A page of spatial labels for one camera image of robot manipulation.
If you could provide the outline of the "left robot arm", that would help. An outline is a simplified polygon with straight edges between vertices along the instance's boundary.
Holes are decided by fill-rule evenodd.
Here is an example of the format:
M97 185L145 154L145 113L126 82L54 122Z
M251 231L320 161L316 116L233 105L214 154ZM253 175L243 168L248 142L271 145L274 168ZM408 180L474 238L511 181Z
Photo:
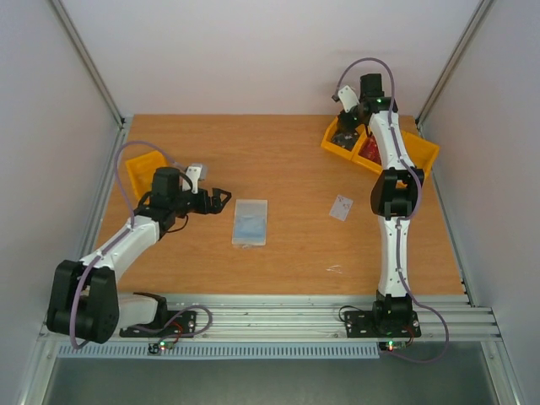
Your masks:
M119 294L117 283L148 248L175 232L176 220L223 211L232 194L201 188L205 172L202 165L158 168L122 228L96 251L58 264L46 313L49 331L68 336L72 348L80 350L88 343L105 343L122 329L159 336L170 328L175 316L165 297Z

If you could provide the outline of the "white patterned card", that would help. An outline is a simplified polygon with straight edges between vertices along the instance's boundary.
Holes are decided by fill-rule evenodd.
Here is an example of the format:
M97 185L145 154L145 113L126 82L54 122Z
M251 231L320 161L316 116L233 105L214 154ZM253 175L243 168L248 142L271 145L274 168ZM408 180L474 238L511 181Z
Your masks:
M329 215L337 220L344 222L353 206L354 201L350 198L347 198L342 195L337 195L332 207L330 209Z

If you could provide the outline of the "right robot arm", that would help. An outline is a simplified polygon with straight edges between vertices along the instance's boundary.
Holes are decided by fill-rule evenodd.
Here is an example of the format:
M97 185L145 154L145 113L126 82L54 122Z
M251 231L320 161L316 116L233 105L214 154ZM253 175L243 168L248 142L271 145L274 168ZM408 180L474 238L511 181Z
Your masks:
M350 338L418 336L413 324L413 297L408 285L408 228L421 198L424 171L406 150L397 106L385 95L379 73L359 79L360 92L343 86L334 96L343 105L338 116L342 129L359 125L371 131L381 159L380 173L370 194L371 211L381 230L381 277L370 310L349 308L342 315Z

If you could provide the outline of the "beige card holder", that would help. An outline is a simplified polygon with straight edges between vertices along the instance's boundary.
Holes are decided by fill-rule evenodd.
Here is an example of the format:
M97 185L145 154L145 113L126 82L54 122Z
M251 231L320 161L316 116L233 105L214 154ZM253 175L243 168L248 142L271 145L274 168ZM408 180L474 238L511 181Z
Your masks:
M267 200L237 199L232 233L233 246L265 246Z

